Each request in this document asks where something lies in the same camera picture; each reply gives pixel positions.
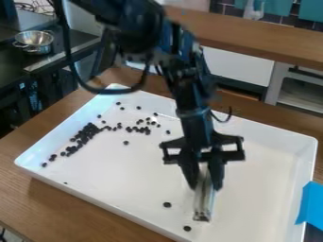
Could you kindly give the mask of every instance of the stainless steel bowl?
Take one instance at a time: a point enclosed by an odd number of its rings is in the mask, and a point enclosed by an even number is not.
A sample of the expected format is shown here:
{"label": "stainless steel bowl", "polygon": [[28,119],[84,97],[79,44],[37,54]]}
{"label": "stainless steel bowl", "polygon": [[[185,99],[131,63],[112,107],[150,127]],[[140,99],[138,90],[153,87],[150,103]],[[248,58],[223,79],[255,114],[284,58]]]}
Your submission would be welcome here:
{"label": "stainless steel bowl", "polygon": [[22,48],[28,54],[44,55],[52,50],[54,39],[52,31],[25,31],[15,36],[16,42],[13,46]]}

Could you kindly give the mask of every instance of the black bean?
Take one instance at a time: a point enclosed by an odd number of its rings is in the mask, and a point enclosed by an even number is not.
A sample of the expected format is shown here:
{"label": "black bean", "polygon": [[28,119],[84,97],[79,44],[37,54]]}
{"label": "black bean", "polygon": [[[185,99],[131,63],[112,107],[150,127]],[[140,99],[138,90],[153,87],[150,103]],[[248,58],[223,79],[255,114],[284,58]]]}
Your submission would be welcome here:
{"label": "black bean", "polygon": [[186,232],[190,232],[192,230],[192,228],[190,226],[184,226],[183,230]]}
{"label": "black bean", "polygon": [[172,207],[172,203],[166,201],[165,203],[162,204],[165,208],[171,208]]}

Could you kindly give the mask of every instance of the white tray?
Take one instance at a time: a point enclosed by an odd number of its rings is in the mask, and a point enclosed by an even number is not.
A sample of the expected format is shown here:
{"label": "white tray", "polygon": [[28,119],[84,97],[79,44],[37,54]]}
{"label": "white tray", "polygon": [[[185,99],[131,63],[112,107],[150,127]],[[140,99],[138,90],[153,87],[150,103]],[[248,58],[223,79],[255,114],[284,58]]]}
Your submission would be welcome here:
{"label": "white tray", "polygon": [[[115,105],[117,100],[124,111]],[[196,222],[192,221],[193,192],[177,165],[163,165],[159,149],[161,141],[182,136],[175,108],[173,100],[145,92],[98,95],[15,163],[43,182],[177,241],[303,241],[305,224],[295,225],[295,220],[302,187],[313,177],[317,141],[235,116],[228,124],[215,123],[219,132],[245,137],[246,161],[228,163],[212,222]],[[88,122],[99,127],[104,126],[100,120],[111,126],[122,122],[125,128],[139,118],[155,118],[153,112],[159,114],[161,128],[154,128],[151,135],[101,132],[73,156],[58,157],[41,167],[52,153],[60,154],[71,145],[69,139]],[[162,206],[166,201],[172,208]],[[185,225],[192,230],[185,232]]]}

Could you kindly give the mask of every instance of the blue object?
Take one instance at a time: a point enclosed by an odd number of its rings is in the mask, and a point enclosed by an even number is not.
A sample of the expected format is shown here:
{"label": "blue object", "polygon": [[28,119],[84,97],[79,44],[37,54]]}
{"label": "blue object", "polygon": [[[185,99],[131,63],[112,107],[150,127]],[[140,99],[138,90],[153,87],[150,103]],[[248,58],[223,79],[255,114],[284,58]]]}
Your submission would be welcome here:
{"label": "blue object", "polygon": [[323,22],[323,1],[301,0],[298,18]]}
{"label": "blue object", "polygon": [[311,181],[303,188],[296,224],[308,222],[323,231],[323,185]]}
{"label": "blue object", "polygon": [[[260,9],[261,3],[264,1],[264,12],[280,15],[289,16],[291,11],[293,0],[254,0],[255,10]],[[245,9],[247,0],[235,0],[234,6],[238,9]]]}

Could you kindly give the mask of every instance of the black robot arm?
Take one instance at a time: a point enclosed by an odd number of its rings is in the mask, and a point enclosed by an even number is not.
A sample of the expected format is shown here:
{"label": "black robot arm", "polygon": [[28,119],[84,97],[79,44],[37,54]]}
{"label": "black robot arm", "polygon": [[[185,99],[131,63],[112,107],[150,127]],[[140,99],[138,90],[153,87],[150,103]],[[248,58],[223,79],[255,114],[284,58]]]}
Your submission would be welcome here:
{"label": "black robot arm", "polygon": [[[164,76],[176,100],[177,115],[184,134],[177,140],[161,143],[164,162],[178,164],[192,189],[196,189],[199,164],[207,163],[213,189],[219,190],[224,179],[225,164],[245,158],[243,138],[214,130],[209,102],[215,94],[216,78],[211,75],[194,35],[170,21],[163,8],[152,0],[71,1],[94,14],[96,20],[104,24],[118,46],[121,57],[146,64],[141,84],[145,83],[150,64],[155,65]],[[55,4],[66,37],[68,31],[61,0],[55,0]],[[67,58],[71,59],[69,48],[69,43],[65,42]],[[79,82],[93,93],[118,94],[111,90],[90,88],[80,78]],[[138,87],[129,88],[127,92],[137,91]],[[231,144],[236,145],[236,150],[222,150],[224,145]],[[172,148],[179,149],[179,153],[170,155],[169,149]]]}

